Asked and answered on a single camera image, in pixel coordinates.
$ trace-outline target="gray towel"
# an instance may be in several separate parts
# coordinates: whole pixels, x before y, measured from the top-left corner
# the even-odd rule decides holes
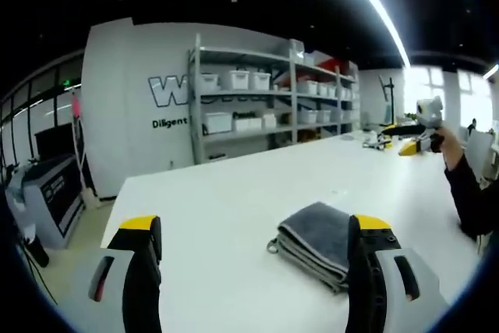
[[[267,248],[340,292],[348,287],[349,218],[324,203],[311,204],[279,224]]]

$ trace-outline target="ceiling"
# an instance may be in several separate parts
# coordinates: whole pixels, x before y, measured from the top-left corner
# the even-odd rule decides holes
[[[497,35],[487,27],[497,8],[487,0],[381,1],[412,63],[483,72],[497,60]],[[2,94],[36,68],[83,48],[91,25],[122,17],[134,23],[243,27],[305,41],[308,49],[364,69],[401,66],[390,34],[367,0],[9,0],[6,9],[2,47],[9,64]]]

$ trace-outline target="pink object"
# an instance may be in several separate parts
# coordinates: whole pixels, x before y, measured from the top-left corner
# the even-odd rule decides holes
[[[76,94],[73,93],[73,116],[77,119],[80,117],[80,103],[78,102],[78,98]]]

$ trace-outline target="white table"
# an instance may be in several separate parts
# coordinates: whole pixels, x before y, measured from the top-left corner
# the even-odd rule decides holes
[[[161,217],[161,326],[170,332],[343,331],[348,297],[266,251],[277,224],[315,201],[392,225],[451,303],[478,262],[458,229],[439,154],[399,157],[336,136],[127,179],[102,246],[124,220]]]

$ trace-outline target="wall lettering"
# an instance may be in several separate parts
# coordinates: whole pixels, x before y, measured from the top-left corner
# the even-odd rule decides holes
[[[187,75],[184,74],[180,80],[178,76],[150,77],[150,91],[153,94],[157,107],[168,107],[172,102],[175,105],[187,104]]]
[[[187,117],[175,120],[159,119],[159,120],[153,120],[153,129],[156,128],[170,129],[172,126],[175,125],[186,125],[186,124],[187,124]]]

